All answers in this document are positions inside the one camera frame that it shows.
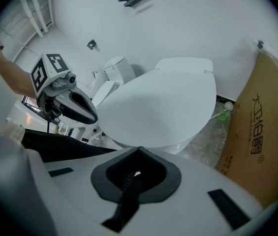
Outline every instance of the window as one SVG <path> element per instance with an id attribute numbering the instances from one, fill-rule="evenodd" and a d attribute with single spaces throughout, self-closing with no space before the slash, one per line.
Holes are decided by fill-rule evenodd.
<path id="1" fill-rule="evenodd" d="M 41 109 L 36 104 L 36 100 L 29 98 L 27 96 L 24 96 L 22 99 L 22 103 L 28 107 L 30 110 L 34 111 L 36 114 L 40 115 Z"/>

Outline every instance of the toilet bowl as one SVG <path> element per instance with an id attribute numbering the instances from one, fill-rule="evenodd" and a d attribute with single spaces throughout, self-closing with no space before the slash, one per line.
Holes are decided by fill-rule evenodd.
<path id="1" fill-rule="evenodd" d="M 208 59 L 162 59 L 109 94 L 97 107 L 102 131 L 122 147 L 176 154 L 209 121 L 216 103 Z"/>

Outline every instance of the green object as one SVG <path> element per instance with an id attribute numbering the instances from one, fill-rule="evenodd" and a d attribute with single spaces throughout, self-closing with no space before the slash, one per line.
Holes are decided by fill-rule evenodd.
<path id="1" fill-rule="evenodd" d="M 228 111 L 225 111 L 225 112 L 218 115 L 218 119 L 221 120 L 221 121 L 227 120 L 228 117 L 229 117 L 229 112 Z"/>

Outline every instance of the white wall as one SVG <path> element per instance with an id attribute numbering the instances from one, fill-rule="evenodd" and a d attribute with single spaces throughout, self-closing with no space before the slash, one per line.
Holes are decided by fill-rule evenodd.
<path id="1" fill-rule="evenodd" d="M 76 74 L 77 86 L 83 91 L 86 91 L 92 82 L 92 76 L 87 69 L 92 63 L 87 62 L 78 47 L 76 47 L 65 35 L 55 26 L 50 26 L 48 32 L 43 38 L 36 35 L 28 44 L 27 47 L 37 55 L 42 53 L 59 53 L 62 58 L 67 61 L 69 66 Z M 15 63 L 18 64 L 24 71 L 30 72 L 35 63 L 38 61 L 38 56 L 27 49 L 23 49 L 16 58 Z"/>
<path id="2" fill-rule="evenodd" d="M 54 0 L 57 27 L 100 69 L 125 56 L 137 75 L 166 57 L 209 58 L 219 95 L 236 99 L 253 69 L 254 38 L 278 50 L 278 12 L 268 0 Z M 94 39 L 98 49 L 86 44 Z"/>

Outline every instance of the cardboard box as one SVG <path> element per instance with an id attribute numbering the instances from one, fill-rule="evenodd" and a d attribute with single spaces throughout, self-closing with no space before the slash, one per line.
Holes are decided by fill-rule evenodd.
<path id="1" fill-rule="evenodd" d="M 266 54 L 235 103 L 216 169 L 263 207 L 278 200 L 278 62 Z"/>

